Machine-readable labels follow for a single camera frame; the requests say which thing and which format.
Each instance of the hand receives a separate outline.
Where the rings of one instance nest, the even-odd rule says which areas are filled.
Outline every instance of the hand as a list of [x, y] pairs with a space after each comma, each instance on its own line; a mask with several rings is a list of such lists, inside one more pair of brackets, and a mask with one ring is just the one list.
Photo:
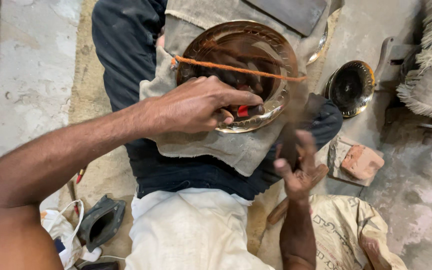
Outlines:
[[276, 172], [283, 177], [285, 190], [290, 200], [307, 200], [309, 191], [317, 182], [313, 182], [313, 176], [316, 173], [315, 139], [310, 132], [297, 130], [296, 136], [301, 142], [297, 145], [295, 151], [299, 152], [299, 168], [293, 173], [288, 161], [284, 158], [278, 158], [274, 161]]
[[259, 105], [261, 97], [238, 91], [216, 76], [191, 78], [160, 97], [148, 102], [151, 115], [164, 131], [196, 133], [214, 130], [218, 122], [231, 124], [233, 116], [221, 109], [230, 105]]

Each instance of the brick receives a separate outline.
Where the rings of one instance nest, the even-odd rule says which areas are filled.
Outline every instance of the brick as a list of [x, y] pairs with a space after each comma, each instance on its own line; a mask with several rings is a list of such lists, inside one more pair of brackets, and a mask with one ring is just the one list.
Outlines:
[[354, 145], [347, 152], [341, 167], [359, 180], [374, 177], [385, 164], [378, 154], [364, 145]]

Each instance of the sack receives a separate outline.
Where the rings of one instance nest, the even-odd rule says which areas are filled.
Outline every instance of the sack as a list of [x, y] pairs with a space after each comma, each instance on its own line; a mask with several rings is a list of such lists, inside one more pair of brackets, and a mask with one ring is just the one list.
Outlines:
[[[68, 207], [73, 206], [75, 202], [79, 202], [81, 205], [79, 222], [76, 229], [63, 217], [63, 212], [66, 211]], [[64, 270], [68, 270], [72, 267], [81, 256], [83, 249], [81, 248], [78, 237], [75, 236], [83, 220], [84, 212], [85, 207], [81, 200], [70, 202], [61, 212], [51, 209], [46, 209], [41, 212], [41, 225], [43, 225], [43, 228], [49, 233], [53, 240], [58, 238], [56, 241], [60, 241], [60, 244], [62, 243], [64, 245], [64, 250], [59, 253], [59, 258], [63, 263]]]

